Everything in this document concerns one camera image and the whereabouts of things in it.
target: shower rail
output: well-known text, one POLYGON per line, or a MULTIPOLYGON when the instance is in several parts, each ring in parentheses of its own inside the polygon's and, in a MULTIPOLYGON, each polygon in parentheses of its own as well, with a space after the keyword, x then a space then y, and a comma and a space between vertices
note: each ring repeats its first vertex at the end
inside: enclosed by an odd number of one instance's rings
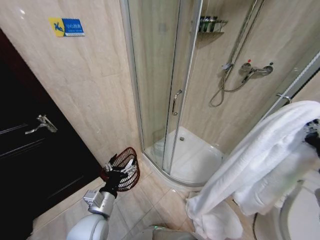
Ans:
POLYGON ((254 24, 256 23, 258 15, 261 12, 261 9, 265 4, 265 1, 266 0, 262 0, 261 1, 260 5, 259 5, 259 7, 258 7, 258 9, 256 11, 256 14, 255 14, 255 16, 254 16, 254 18, 252 20, 252 23, 249 26, 249 29, 248 29, 245 37, 244 37, 244 34, 245 34, 246 30, 247 30, 249 22, 250 22, 253 14, 254 14, 254 11, 256 9, 257 4, 258 4, 258 0, 253 1, 253 3, 251 4, 250 9, 249 9, 247 15, 245 16, 244 22, 243 22, 243 24, 241 26, 240 32, 239 32, 239 34, 238 34, 238 36, 237 36, 237 38, 235 40, 235 43, 234 43, 234 46, 232 48, 231 54, 229 56, 229 59, 227 61, 227 64, 224 65, 225 69, 224 69, 224 73, 223 73, 223 75, 222 75, 222 77, 221 77, 221 79, 219 81, 219 89, 212 96, 212 98, 210 99, 209 107, 211 107, 211 108, 219 107, 224 102, 225 92, 227 92, 227 93, 236 92, 239 89, 241 89, 248 82, 248 81, 245 81, 240 86, 238 86, 238 87, 236 87, 234 89, 226 89, 226 87, 225 87, 225 84, 226 84, 226 82, 227 82, 227 80, 229 78, 229 75, 231 74, 231 72, 232 72, 232 70, 233 70, 233 68, 234 68, 234 66, 236 64, 236 61, 238 60, 239 55, 242 52, 242 49, 243 49, 243 47, 244 47, 244 45, 245 45, 245 43, 246 43, 246 41, 247 41, 247 39, 248 39, 248 37, 249 37, 249 35, 251 33, 252 28, 254 27, 254 24), (221 92, 221 100, 220 100, 220 102, 218 104, 213 104, 213 100, 216 98, 216 96, 220 92, 221 92))

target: beige floor tile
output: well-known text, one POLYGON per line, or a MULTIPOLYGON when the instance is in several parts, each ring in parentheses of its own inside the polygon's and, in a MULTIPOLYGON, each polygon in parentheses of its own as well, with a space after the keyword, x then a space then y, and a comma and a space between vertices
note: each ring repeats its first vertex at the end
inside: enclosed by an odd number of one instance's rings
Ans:
POLYGON ((189 197, 189 191, 176 190, 176 192, 180 195, 180 197, 186 202, 189 197))
POLYGON ((135 236, 149 226, 167 227, 157 210, 153 207, 130 231, 135 236))
POLYGON ((139 186, 153 205, 170 190, 154 173, 142 180, 139 186))
POLYGON ((124 197, 125 195, 127 195, 130 191, 131 191, 131 190, 129 190, 129 191, 118 191, 118 192, 117 192, 117 197, 116 197, 116 199, 114 200, 114 202, 115 202, 115 203, 118 202, 122 197, 124 197))
POLYGON ((116 205, 119 207, 129 229, 133 228, 152 208, 151 202, 139 185, 136 185, 125 196, 121 197, 116 205))
POLYGON ((152 173, 151 168, 148 166, 148 163, 145 163, 145 161, 142 158, 138 159, 139 169, 140 169, 140 178, 139 181, 142 181, 145 179, 149 174, 152 173))
POLYGON ((193 232, 194 233, 195 226, 194 226, 192 220, 187 217, 179 230, 184 231, 184 232, 189 232, 189 233, 193 232))
POLYGON ((33 234, 27 240, 49 240, 48 225, 45 225, 40 229, 33 231, 33 234))
POLYGON ((178 230, 187 218, 185 202, 174 189, 170 189, 154 207, 170 229, 178 230))
POLYGON ((130 232, 128 232, 127 235, 125 235, 124 238, 122 238, 122 240, 131 240, 134 236, 132 236, 132 234, 130 232))
POLYGON ((109 233, 107 240, 121 240, 129 233, 130 229, 116 204, 113 206, 108 224, 109 233))

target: white bathrobe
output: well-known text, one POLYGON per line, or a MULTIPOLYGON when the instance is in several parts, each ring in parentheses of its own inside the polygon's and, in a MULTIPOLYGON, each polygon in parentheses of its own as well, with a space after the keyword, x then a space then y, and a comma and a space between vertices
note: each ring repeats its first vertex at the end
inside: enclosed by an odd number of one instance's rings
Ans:
MULTIPOLYGON (((265 213, 317 161, 316 151, 304 142, 303 128, 319 117, 320 103, 300 101, 282 107, 257 124, 200 194, 187 201, 187 214, 196 233, 212 240, 239 238, 239 226, 235 228, 237 232, 232 232, 225 227, 227 220, 217 222, 223 211, 232 216, 227 213, 230 208, 221 208, 219 204, 233 194, 245 215, 265 213)), ((240 224, 233 217, 229 221, 240 224)))

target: glass shower door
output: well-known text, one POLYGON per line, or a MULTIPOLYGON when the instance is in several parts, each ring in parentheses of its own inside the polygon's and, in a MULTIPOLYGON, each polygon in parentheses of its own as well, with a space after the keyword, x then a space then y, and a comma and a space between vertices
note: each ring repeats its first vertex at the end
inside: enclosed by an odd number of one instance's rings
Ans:
POLYGON ((143 152, 169 173, 189 69, 189 61, 185 59, 191 55, 189 44, 196 33, 194 17, 198 17, 201 0, 128 0, 126 4, 143 152))

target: beige wall tile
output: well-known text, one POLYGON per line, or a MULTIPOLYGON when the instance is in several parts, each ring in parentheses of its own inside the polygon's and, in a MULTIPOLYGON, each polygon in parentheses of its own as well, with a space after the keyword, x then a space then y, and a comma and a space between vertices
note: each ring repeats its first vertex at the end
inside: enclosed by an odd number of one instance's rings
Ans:
POLYGON ((293 102, 306 100, 320 103, 320 72, 318 72, 293 98, 293 102))
POLYGON ((226 93, 221 106, 209 107, 209 101, 218 89, 221 66, 227 63, 251 3, 251 0, 209 0, 206 3, 207 15, 218 16, 228 23, 223 29, 224 34, 210 43, 201 44, 202 39, 198 37, 182 115, 183 127, 226 154, 257 123, 263 115, 262 106, 270 98, 277 100, 278 87, 288 86, 300 73, 294 69, 296 63, 320 39, 319 1, 294 0, 290 4, 287 1, 266 1, 226 88, 239 86, 243 79, 239 69, 248 59, 257 67, 274 62, 273 72, 268 76, 253 77, 239 91, 226 93))
POLYGON ((138 154, 138 164, 139 164, 139 169, 140 169, 140 178, 139 178, 139 183, 142 182, 143 179, 145 179, 149 174, 152 173, 151 168, 149 167, 149 164, 152 164, 151 162, 145 162, 143 160, 143 157, 138 154))
POLYGON ((4 0, 0 27, 101 164, 140 148, 118 0, 4 0), (85 36, 56 37, 49 17, 85 36))

